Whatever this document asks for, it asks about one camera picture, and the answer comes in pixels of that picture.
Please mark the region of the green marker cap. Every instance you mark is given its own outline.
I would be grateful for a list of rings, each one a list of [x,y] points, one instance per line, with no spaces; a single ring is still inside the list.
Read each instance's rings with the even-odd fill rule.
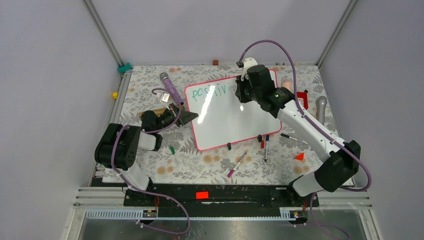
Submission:
[[[176,152],[175,152],[175,149],[171,146],[170,148],[170,151],[171,151],[171,153],[174,155]]]

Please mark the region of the pink framed whiteboard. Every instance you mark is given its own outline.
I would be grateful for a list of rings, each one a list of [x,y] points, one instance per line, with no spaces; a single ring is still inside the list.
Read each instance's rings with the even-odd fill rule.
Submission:
[[[199,151],[279,132],[283,124],[255,102],[240,103],[236,77],[226,77],[186,86],[186,109],[192,120],[194,143]]]

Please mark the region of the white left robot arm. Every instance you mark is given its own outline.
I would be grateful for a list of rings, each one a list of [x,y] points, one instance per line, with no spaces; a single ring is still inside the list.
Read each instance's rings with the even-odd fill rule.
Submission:
[[[110,123],[101,137],[94,160],[107,169],[112,169],[136,192],[136,199],[144,206],[152,204],[155,192],[140,166],[136,164],[138,150],[155,151],[161,148],[163,137],[159,132],[176,125],[182,127],[199,115],[171,103],[162,113],[147,110],[140,114],[141,126]]]

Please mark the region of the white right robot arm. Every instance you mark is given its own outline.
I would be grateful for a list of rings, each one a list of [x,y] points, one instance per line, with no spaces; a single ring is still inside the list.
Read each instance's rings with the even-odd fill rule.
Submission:
[[[235,95],[241,103],[257,102],[262,110],[295,130],[322,161],[317,170],[290,183],[286,198],[291,205],[301,205],[307,195],[320,190],[334,192],[358,172],[360,145],[333,136],[300,105],[296,94],[286,87],[275,86],[267,67],[245,64],[235,82]]]

